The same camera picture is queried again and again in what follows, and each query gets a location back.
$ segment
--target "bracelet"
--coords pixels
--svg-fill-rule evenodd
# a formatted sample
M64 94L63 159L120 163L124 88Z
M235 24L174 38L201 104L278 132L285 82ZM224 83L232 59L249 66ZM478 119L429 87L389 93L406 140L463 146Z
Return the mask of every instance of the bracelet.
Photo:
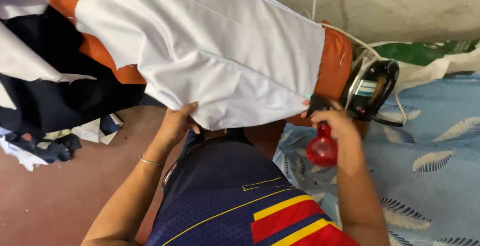
M157 162L152 162L152 161L146 160L146 159L142 158L142 155L140 155L139 158L140 158L140 160L144 161L145 163L150 163L150 164L153 164L153 165L156 165L156 166L165 166L165 163L157 163Z

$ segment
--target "clothes iron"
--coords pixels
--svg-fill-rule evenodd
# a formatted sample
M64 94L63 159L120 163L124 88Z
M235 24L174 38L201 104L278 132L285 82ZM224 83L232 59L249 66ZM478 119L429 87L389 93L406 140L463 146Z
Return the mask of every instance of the clothes iron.
M399 77L396 60L367 58L363 52L353 63L352 71L340 96L340 104L349 116L359 121L402 127L403 123L377 117L380 107L392 93Z

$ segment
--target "left hand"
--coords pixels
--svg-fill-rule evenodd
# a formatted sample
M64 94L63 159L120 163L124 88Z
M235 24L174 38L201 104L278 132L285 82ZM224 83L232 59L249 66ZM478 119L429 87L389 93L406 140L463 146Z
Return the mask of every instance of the left hand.
M192 129L196 134L200 133L200 127L190 117L198 106L198 102L186 104L180 110L166 109L162 125L158 130L155 139L165 142L168 146L175 146L183 139L185 133Z

